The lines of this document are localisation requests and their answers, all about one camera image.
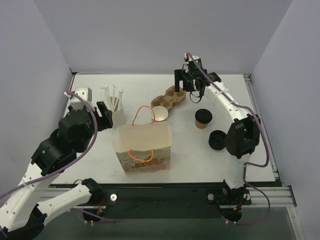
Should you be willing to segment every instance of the gray wall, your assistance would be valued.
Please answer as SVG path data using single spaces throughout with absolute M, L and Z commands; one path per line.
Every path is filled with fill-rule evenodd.
M 57 126 L 71 71 L 32 0 L 0 0 L 0 193 Z
M 307 240 L 319 239 L 320 1 L 294 0 L 252 74 L 280 177 Z
M 34 0 L 74 72 L 252 73 L 292 0 Z

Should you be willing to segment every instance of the black cup lid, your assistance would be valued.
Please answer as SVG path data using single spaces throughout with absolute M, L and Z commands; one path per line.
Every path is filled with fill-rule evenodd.
M 195 113 L 195 120 L 197 120 L 201 124 L 208 124 L 212 120 L 212 114 L 209 110 L 207 109 L 199 109 Z
M 225 138 L 226 134 L 221 130 L 215 130 L 210 133 L 209 145 L 214 150 L 222 150 L 225 148 Z

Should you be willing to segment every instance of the white paper cup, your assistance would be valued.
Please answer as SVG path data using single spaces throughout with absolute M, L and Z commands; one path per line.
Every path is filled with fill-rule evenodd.
M 152 120 L 154 120 L 154 115 L 156 122 L 163 122 L 168 118 L 169 113 L 165 107 L 155 106 L 154 108 L 152 108 L 152 110 L 154 111 L 154 113 L 152 111 L 150 112 L 150 117 Z

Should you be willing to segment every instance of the brown paper bag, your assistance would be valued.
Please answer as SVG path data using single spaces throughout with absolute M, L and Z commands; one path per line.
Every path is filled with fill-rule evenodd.
M 118 126 L 113 140 L 126 174 L 169 170 L 171 144 L 172 132 L 167 121 Z

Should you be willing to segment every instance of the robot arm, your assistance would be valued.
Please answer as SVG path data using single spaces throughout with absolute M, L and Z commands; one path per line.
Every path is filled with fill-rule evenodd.
M 112 127 L 112 112 L 98 102 L 101 115 L 91 104 L 91 89 L 78 88 L 75 94 L 94 111 L 97 130 Z M 71 208 L 85 203 L 98 204 L 104 197 L 102 188 L 91 178 L 68 192 L 47 201 L 38 202 L 49 185 L 60 174 L 55 174 L 32 184 L 29 181 L 48 176 L 64 168 L 83 153 L 94 135 L 93 117 L 78 97 L 70 99 L 70 112 L 59 121 L 59 128 L 40 143 L 31 157 L 27 171 L 8 201 L 0 208 L 0 240 L 34 239 L 51 220 Z
M 200 100 L 205 96 L 213 102 L 224 118 L 231 120 L 231 126 L 224 140 L 225 147 L 230 153 L 224 183 L 228 194 L 232 198 L 237 198 L 246 191 L 244 182 L 245 163 L 249 161 L 251 154 L 259 144 L 260 132 L 253 116 L 243 108 L 232 104 L 237 102 L 228 93 L 228 89 L 225 88 L 220 77 L 215 72 L 207 73 L 207 70 L 203 69 L 201 58 L 198 56 L 192 57 L 219 89 L 204 77 L 189 55 L 185 54 L 184 60 L 187 62 L 185 64 L 187 69 L 174 70 L 175 91 L 179 92 L 180 82 L 182 82 L 183 90 L 190 92 L 190 94 L 199 91 Z

